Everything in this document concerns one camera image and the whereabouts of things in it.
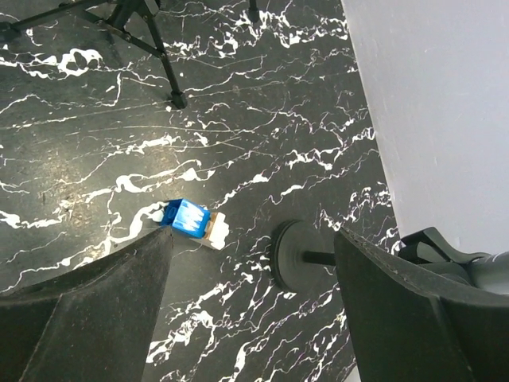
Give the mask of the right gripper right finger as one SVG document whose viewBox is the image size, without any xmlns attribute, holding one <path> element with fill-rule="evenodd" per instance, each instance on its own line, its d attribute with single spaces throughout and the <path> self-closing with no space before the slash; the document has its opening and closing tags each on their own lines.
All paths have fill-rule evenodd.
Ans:
<svg viewBox="0 0 509 382">
<path fill-rule="evenodd" d="M 508 298 L 386 253 L 342 228 L 336 274 L 363 381 L 506 381 Z"/>
</svg>

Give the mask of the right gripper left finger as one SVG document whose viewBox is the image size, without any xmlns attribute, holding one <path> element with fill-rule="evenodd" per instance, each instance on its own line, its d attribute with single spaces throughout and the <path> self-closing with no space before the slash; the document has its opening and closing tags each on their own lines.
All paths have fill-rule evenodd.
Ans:
<svg viewBox="0 0 509 382">
<path fill-rule="evenodd" d="M 1 297 L 3 381 L 140 381 L 173 252 L 159 228 Z"/>
</svg>

